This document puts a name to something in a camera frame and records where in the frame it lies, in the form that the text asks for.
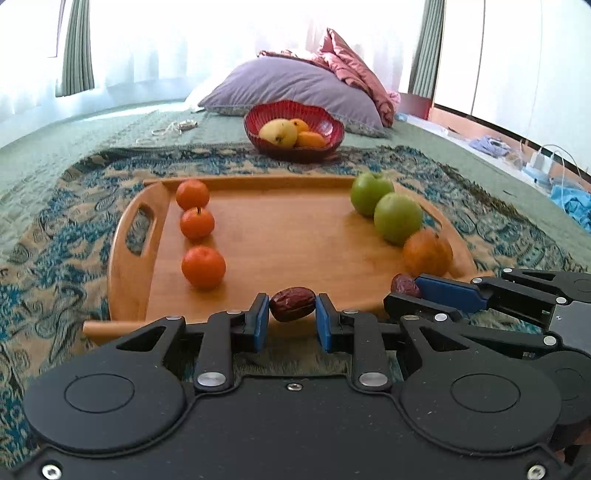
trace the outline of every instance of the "patterned cloth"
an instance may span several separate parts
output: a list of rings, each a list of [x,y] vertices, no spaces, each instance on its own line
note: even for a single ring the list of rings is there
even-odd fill
[[[69,168],[9,261],[0,265],[0,460],[12,466],[36,448],[21,408],[40,373],[91,348],[86,319],[108,320],[106,269],[111,240],[127,204],[153,177],[227,174],[340,174],[383,171],[420,192],[447,215],[480,270],[504,267],[577,270],[571,256],[498,199],[408,148],[341,148],[325,166],[280,163],[250,146],[175,150],[108,150]],[[510,317],[483,312],[473,323],[534,331]],[[191,365],[195,352],[186,352]],[[393,371],[397,374],[394,356]],[[346,355],[322,353],[315,339],[269,339],[260,355],[237,355],[237,374],[329,374],[348,368]],[[191,369],[187,367],[186,377]]]

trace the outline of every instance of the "purple pillow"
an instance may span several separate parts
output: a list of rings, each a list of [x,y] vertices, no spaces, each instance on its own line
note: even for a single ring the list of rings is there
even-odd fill
[[[387,137],[372,99],[335,74],[304,61],[259,57],[235,68],[199,106],[222,115],[244,116],[259,103],[294,100],[324,108],[345,130]]]

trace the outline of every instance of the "orange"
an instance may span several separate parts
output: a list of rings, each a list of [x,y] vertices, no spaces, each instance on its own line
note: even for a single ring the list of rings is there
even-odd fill
[[[412,275],[427,273],[441,277],[452,266],[453,251],[445,237],[432,228],[423,228],[404,242],[402,257]]]
[[[194,207],[205,207],[209,202],[209,190],[200,180],[190,179],[178,186],[176,199],[183,210]]]
[[[191,208],[181,217],[181,232],[189,240],[199,240],[212,233],[215,224],[209,210],[199,207]]]
[[[211,290],[222,282],[226,274],[226,261],[217,250],[199,245],[185,253],[181,270],[193,287]]]
[[[290,122],[295,125],[298,133],[310,131],[310,127],[308,127],[308,124],[304,122],[301,118],[292,118]]]
[[[316,132],[300,132],[297,134],[295,146],[324,148],[326,146],[326,140],[322,135],[317,134]]]

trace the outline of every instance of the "green curtain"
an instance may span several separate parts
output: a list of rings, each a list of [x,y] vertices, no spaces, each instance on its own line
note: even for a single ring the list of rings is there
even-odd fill
[[[443,36],[445,0],[426,0],[423,26],[410,74],[408,93],[433,98]]]
[[[89,4],[90,0],[72,0],[56,96],[73,95],[95,87],[90,58]]]

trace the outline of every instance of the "pink blanket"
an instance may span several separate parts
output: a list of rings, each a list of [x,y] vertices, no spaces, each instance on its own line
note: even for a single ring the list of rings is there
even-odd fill
[[[282,50],[280,53],[262,50],[260,55],[286,57],[306,61],[333,72],[339,80],[351,87],[356,87],[367,93],[374,101],[382,123],[391,127],[396,108],[392,100],[396,100],[397,93],[388,93],[375,74],[363,60],[347,45],[345,40],[331,28],[327,28],[326,35],[316,53]]]

